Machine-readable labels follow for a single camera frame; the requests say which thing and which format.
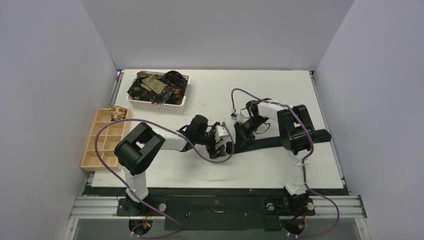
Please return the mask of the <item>blue brown striped tie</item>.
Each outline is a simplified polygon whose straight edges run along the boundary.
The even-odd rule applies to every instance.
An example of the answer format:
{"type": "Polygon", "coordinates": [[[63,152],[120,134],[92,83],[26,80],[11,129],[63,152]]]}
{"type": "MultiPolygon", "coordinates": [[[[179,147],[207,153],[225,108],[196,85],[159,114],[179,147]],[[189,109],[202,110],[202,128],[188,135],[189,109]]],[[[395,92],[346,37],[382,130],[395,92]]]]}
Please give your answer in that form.
{"type": "MultiPolygon", "coordinates": [[[[331,139],[332,136],[326,129],[316,130],[312,137],[313,143],[326,143],[330,142],[331,139]]],[[[233,153],[238,154],[243,152],[267,148],[277,148],[282,146],[283,144],[278,136],[248,140],[240,138],[235,141],[234,147],[230,141],[227,142],[225,152],[227,154],[230,154],[234,150],[233,153]]]]}

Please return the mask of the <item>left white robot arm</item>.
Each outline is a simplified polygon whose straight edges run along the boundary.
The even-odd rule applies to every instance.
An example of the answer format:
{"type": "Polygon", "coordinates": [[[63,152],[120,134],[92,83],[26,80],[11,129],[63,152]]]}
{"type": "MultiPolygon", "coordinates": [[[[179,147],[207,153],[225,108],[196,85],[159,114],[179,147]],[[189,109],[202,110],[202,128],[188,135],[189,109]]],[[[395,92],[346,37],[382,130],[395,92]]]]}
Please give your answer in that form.
{"type": "Polygon", "coordinates": [[[224,122],[209,125],[203,115],[196,115],[190,124],[173,131],[155,131],[150,123],[141,122],[131,130],[116,146],[114,154],[123,167],[126,195],[131,200],[129,208],[136,215],[143,215],[149,209],[149,194],[146,171],[161,150],[181,153],[204,146],[210,163],[223,163],[230,158],[225,152],[224,139],[234,140],[224,122]]]}

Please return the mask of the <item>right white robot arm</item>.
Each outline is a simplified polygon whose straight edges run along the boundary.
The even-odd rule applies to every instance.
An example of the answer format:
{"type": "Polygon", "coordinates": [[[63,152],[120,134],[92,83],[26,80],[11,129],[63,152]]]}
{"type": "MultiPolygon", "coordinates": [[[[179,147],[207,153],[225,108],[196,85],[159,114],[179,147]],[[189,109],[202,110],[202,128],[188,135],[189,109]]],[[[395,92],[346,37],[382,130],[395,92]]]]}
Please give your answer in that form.
{"type": "Polygon", "coordinates": [[[309,112],[304,105],[284,107],[264,101],[251,100],[246,103],[249,117],[246,121],[234,123],[235,143],[226,144],[226,153],[245,153],[250,151],[283,147],[288,151],[287,177],[284,188],[290,194],[282,199],[283,209],[294,214],[302,207],[300,195],[308,192],[305,171],[307,161],[297,157],[301,151],[311,151],[315,129],[309,112]],[[273,120],[278,125],[278,135],[257,139],[260,126],[273,120]]]}

